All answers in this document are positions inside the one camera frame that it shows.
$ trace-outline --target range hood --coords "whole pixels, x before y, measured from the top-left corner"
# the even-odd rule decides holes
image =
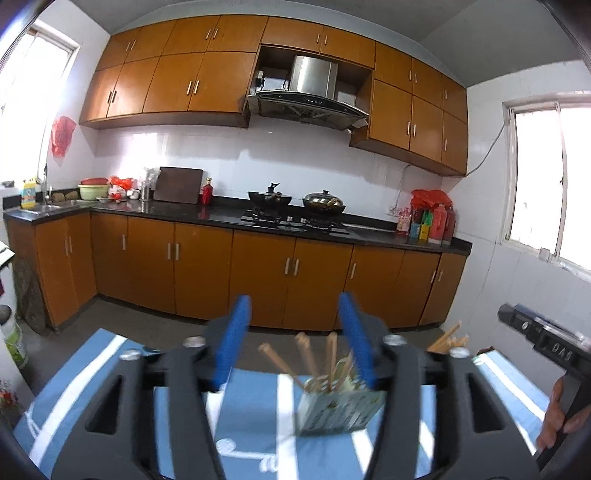
[[[336,130],[367,125],[366,112],[335,100],[338,67],[331,61],[296,56],[289,88],[265,90],[263,82],[260,91],[246,97],[248,106],[252,113],[261,116]]]

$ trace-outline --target window frame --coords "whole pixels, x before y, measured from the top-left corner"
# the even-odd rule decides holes
[[[526,251],[530,254],[536,255],[541,258],[540,250],[535,249],[527,244],[523,244],[517,240],[511,238],[511,228],[513,226],[513,219],[515,215],[515,201],[517,196],[517,122],[515,116],[519,113],[529,113],[538,111],[557,111],[558,118],[561,123],[560,111],[561,108],[572,108],[572,107],[588,107],[591,108],[591,92],[579,91],[574,93],[558,94],[558,95],[544,95],[537,96],[524,100],[515,100],[512,102],[503,103],[504,120],[505,125],[508,126],[507,138],[507,182],[506,182],[506,201],[505,201],[505,212],[503,228],[501,232],[501,238],[499,239],[501,244],[507,243],[508,245],[518,248],[522,251]],[[566,208],[567,208],[567,194],[568,194],[568,158],[566,155],[566,145],[564,142],[564,132],[560,130],[561,142],[562,142],[562,160],[563,160],[563,197],[562,206],[560,212],[560,225],[558,227],[558,238],[556,241],[556,250],[550,252],[550,257],[547,260],[549,263],[557,264],[560,268],[570,271],[571,273],[584,278],[587,281],[591,281],[591,270],[588,270],[581,265],[577,265],[570,260],[562,258],[560,256],[560,250],[562,247],[562,240],[564,236],[564,224],[566,221]]]

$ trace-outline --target blue tablecloth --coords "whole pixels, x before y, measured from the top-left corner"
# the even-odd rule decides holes
[[[142,345],[98,330],[47,383],[14,435],[48,477],[76,420],[118,361]],[[548,398],[498,352],[474,358],[507,406],[530,451]],[[421,392],[416,477],[430,471],[435,427],[434,388]],[[352,434],[298,437],[293,412],[301,391],[287,375],[234,369],[225,389],[206,398],[207,416],[229,480],[360,480],[373,451],[381,411],[367,429]],[[155,441],[160,473],[174,479],[168,435],[168,390],[154,389]]]

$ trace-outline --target concrete floor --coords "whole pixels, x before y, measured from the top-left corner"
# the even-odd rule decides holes
[[[178,346],[188,336],[199,335],[204,323],[174,315],[158,314],[154,311],[130,308],[128,305],[95,299],[80,316],[60,333],[41,336],[23,325],[24,339],[30,355],[24,377],[37,395],[47,381],[60,369],[71,355],[99,328],[125,336],[152,348],[167,350]],[[426,348],[443,332],[439,328],[401,332],[407,340],[420,348]],[[274,366],[263,358],[257,348],[262,342],[269,342],[298,374],[306,374],[294,337],[297,332],[251,329],[247,332],[237,368],[276,372]],[[314,356],[324,365],[326,334],[310,335]],[[339,335],[337,358],[345,357],[349,346],[343,335]]]

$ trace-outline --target wooden cabinet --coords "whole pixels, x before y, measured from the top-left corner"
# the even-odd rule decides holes
[[[259,15],[222,15],[207,51],[258,51],[267,17]]]
[[[298,238],[289,270],[282,327],[332,330],[351,259],[350,245]]]
[[[421,316],[421,325],[445,322],[449,309],[452,307],[453,297],[456,295],[465,264],[466,257],[462,255],[441,255],[437,274],[433,281],[433,288]]]
[[[210,320],[228,313],[232,230],[174,224],[176,313]]]
[[[160,57],[143,112],[186,112],[202,60],[203,53]]]
[[[355,245],[345,291],[351,292],[359,308],[381,318],[387,325],[397,319],[399,300],[394,297],[404,250]]]
[[[395,48],[376,42],[374,79],[412,93],[412,57]]]
[[[176,22],[176,20],[169,20],[142,27],[131,43],[125,61],[150,59],[162,55]]]
[[[115,85],[107,117],[141,113],[158,59],[125,63]]]
[[[172,222],[128,218],[126,277],[136,305],[174,313],[173,243]]]
[[[443,109],[465,124],[468,123],[468,101],[466,89],[451,78],[443,78]]]
[[[203,56],[189,110],[242,112],[255,58],[254,53],[208,51]]]
[[[250,295],[251,325],[280,328],[296,239],[266,233],[234,232],[230,305]]]
[[[388,327],[417,326],[435,278],[439,254],[405,251],[392,298],[396,303],[394,318]]]
[[[413,95],[432,105],[443,108],[443,81],[441,72],[413,59]]]
[[[80,114],[80,123],[107,116],[121,67],[119,65],[95,72],[86,93],[86,100]]]
[[[369,137],[408,150],[413,96],[374,80]]]
[[[124,281],[121,273],[129,270],[127,217],[93,213],[90,225],[98,292],[114,299],[132,301],[130,283]]]
[[[67,219],[35,228],[43,297],[53,325],[65,322],[78,310],[70,264]]]
[[[292,18],[269,17],[261,43],[318,53],[324,25]]]
[[[447,112],[443,112],[441,163],[463,174],[468,165],[468,126]]]
[[[374,68],[375,40],[338,28],[324,27],[320,53]]]
[[[441,162],[443,110],[413,96],[410,150]]]
[[[96,69],[102,70],[115,67],[117,65],[123,65],[123,62],[129,53],[129,49],[131,48],[131,44],[134,42],[138,32],[139,28],[134,28],[133,30],[128,30],[117,33],[117,35],[113,35],[109,39],[109,42],[103,51],[103,55],[100,58]]]
[[[206,51],[219,15],[180,18],[170,34],[162,55]]]

